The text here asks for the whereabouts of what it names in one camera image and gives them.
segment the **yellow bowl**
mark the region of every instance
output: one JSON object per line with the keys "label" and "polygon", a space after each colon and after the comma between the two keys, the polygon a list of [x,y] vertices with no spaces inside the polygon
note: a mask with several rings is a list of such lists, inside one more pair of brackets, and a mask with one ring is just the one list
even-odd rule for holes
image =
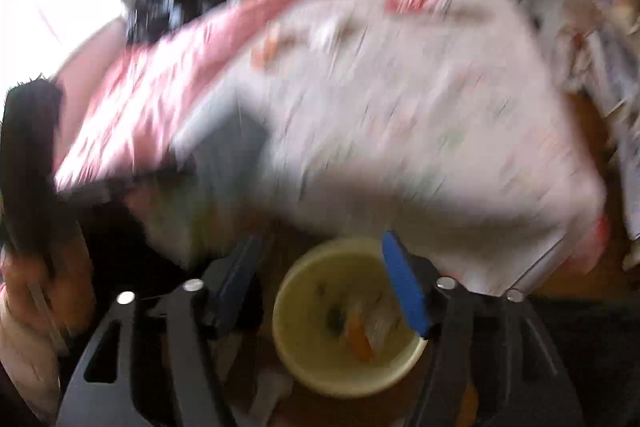
{"label": "yellow bowl", "polygon": [[340,398],[369,396],[401,380],[426,345],[404,321],[369,363],[360,362],[326,325],[329,308],[340,298],[380,290],[393,292],[378,241],[338,239],[300,258],[273,309],[273,339],[291,374],[318,393]]}

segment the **hand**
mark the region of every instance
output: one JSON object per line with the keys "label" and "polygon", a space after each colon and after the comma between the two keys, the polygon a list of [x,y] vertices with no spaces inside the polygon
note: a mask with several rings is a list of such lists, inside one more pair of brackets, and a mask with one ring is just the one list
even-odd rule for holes
{"label": "hand", "polygon": [[36,255],[16,255],[5,249],[0,271],[6,284],[9,311],[15,319],[42,335],[50,331],[49,319],[33,300],[30,285],[39,285],[50,302],[50,313],[60,330],[78,335],[89,327],[95,312],[91,277],[93,266],[81,235],[54,248],[53,278]]}

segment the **white patterned fabric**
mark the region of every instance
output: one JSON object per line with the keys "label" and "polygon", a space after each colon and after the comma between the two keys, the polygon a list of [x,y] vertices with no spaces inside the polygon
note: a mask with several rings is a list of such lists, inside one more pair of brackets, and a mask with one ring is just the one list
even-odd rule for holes
{"label": "white patterned fabric", "polygon": [[[273,133],[258,204],[323,232],[395,229],[473,291],[531,289],[591,232],[604,186],[526,19],[514,0],[451,0],[445,16],[384,5],[289,9],[287,45],[265,70],[251,46],[241,52],[177,134],[178,153],[238,99]],[[310,49],[327,20],[341,21],[338,45]]]}

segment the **blue gripper pad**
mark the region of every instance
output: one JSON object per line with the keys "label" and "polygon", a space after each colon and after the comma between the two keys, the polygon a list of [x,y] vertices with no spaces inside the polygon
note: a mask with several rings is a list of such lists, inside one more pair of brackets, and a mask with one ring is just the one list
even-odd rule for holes
{"label": "blue gripper pad", "polygon": [[426,305],[438,279],[437,270],[427,259],[409,253],[394,232],[383,235],[382,255],[405,320],[412,330],[426,337],[431,326]]}

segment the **window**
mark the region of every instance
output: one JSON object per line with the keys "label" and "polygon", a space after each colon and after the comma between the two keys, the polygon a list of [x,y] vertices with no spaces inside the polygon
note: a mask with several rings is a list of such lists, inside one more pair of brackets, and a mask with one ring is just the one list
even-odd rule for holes
{"label": "window", "polygon": [[0,0],[0,92],[55,74],[83,41],[122,13],[121,0]]}

